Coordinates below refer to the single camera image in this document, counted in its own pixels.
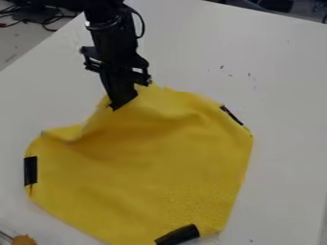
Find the yellow object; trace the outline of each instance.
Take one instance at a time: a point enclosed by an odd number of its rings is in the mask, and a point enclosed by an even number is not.
[[[113,245],[154,245],[194,224],[224,229],[244,182],[252,135],[223,104],[139,87],[113,112],[105,97],[86,123],[42,132],[26,152],[43,209]]]
[[[12,241],[12,245],[37,245],[28,235],[19,235]]]

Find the cable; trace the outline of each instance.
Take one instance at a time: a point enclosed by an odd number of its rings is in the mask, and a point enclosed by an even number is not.
[[[8,16],[13,16],[13,14],[17,11],[20,11],[22,10],[23,7],[19,6],[19,5],[11,5],[9,7],[6,7],[2,10],[0,10],[0,14],[4,14],[4,15],[0,15],[0,19],[1,18],[4,18],[4,17],[8,17]],[[60,9],[60,8],[57,8],[58,9],[58,12],[59,12],[59,15],[54,15],[52,17],[49,17],[47,19],[45,19],[43,21],[43,23],[41,24],[42,27],[49,31],[49,32],[56,32],[57,29],[51,29],[51,28],[48,28],[47,26],[50,25],[50,24],[53,24],[54,22],[62,19],[62,18],[75,18],[77,17],[77,14],[78,12],[75,12],[75,15],[65,15],[64,12]],[[13,22],[13,23],[10,23],[10,24],[6,24],[6,23],[0,23],[0,28],[7,28],[7,27],[11,27],[11,26],[14,26],[14,25],[17,25],[19,24],[20,22],[24,22],[24,23],[27,23],[28,20],[26,21],[22,21],[22,20],[19,20],[19,21],[16,21],[16,22]]]
[[[327,20],[327,14],[322,18],[322,23],[326,24],[326,20]]]
[[[11,5],[7,8],[0,10],[0,14],[13,13],[13,12],[19,11],[20,9],[21,9],[21,7],[18,5]]]
[[[58,20],[60,20],[62,18],[75,18],[75,17],[77,17],[77,12],[75,12],[75,15],[65,15],[61,9],[59,9],[59,8],[57,8],[57,9],[59,10],[60,16],[55,15],[55,16],[49,17],[46,20],[44,20],[43,23],[42,23],[42,27],[45,30],[47,30],[49,32],[52,32],[52,33],[58,31],[58,29],[48,28],[47,27],[48,25],[53,24],[54,22],[56,22],[56,21],[58,21]]]
[[[5,17],[9,17],[9,16],[13,16],[13,14],[10,13],[10,14],[1,15],[1,16],[0,16],[0,19],[5,18]],[[19,24],[20,22],[22,22],[22,21],[21,21],[21,20],[18,20],[18,21],[16,21],[16,22],[13,22],[13,23],[10,23],[10,24],[0,23],[0,28],[12,27],[12,26],[14,26],[14,25]]]
[[[142,23],[142,30],[141,30],[141,34],[140,35],[137,35],[137,39],[140,39],[144,36],[145,34],[145,22],[144,22],[144,19],[142,18],[142,16],[134,9],[132,9],[131,7],[125,5],[125,7],[127,7],[127,9],[134,13],[135,15],[137,15],[137,17],[140,19],[141,23]]]

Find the table surface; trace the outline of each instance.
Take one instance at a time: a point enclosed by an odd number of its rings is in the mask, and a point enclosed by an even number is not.
[[[11,6],[12,3],[6,0],[0,0],[0,10]],[[58,29],[64,26],[71,19],[63,18],[49,26],[49,28]],[[13,23],[11,16],[0,19],[1,23]],[[0,71],[19,57],[35,47],[41,41],[52,35],[41,25],[35,23],[20,23],[9,28],[2,28],[0,34]]]
[[[317,244],[327,189],[326,26],[199,0],[131,5],[146,21],[140,50],[155,81],[224,102],[255,136],[226,230],[190,244]],[[83,21],[0,74],[0,222],[39,244],[100,244],[32,204],[22,177],[31,140],[82,122],[104,94],[77,51],[91,44]]]

